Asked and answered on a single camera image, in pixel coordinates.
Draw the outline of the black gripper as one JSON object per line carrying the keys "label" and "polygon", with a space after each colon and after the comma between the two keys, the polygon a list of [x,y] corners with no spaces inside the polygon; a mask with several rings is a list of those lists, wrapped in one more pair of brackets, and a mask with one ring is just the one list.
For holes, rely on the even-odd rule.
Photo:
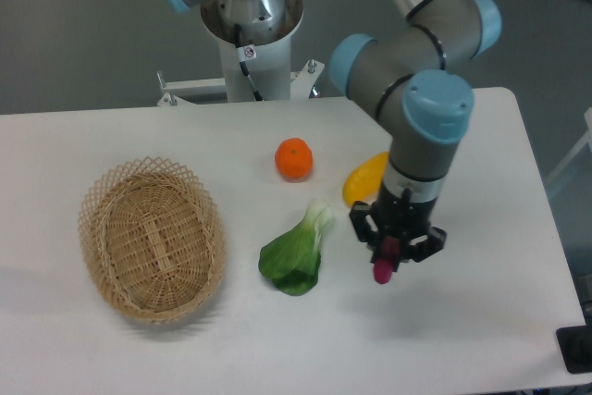
{"label": "black gripper", "polygon": [[412,202],[409,189],[397,196],[384,183],[372,205],[355,201],[349,217],[359,242],[365,243],[372,252],[370,262],[374,264],[378,260],[380,243],[387,236],[400,242],[400,252],[394,261],[395,272],[401,263],[420,263],[442,251],[448,233],[442,228],[429,228],[436,202],[437,199]]}

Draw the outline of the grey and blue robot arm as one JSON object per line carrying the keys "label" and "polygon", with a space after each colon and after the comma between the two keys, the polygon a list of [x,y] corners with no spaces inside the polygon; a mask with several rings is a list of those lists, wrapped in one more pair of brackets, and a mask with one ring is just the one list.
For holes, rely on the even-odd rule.
{"label": "grey and blue robot arm", "polygon": [[[300,0],[167,1],[178,12],[201,9],[219,44],[231,102],[294,96],[290,36],[302,20]],[[350,212],[379,283],[401,263],[421,262],[444,246],[431,212],[474,106],[470,85],[450,68],[480,55],[501,32],[492,0],[393,1],[405,32],[383,43],[354,34],[329,62],[337,88],[392,138],[376,201],[357,202]]]}

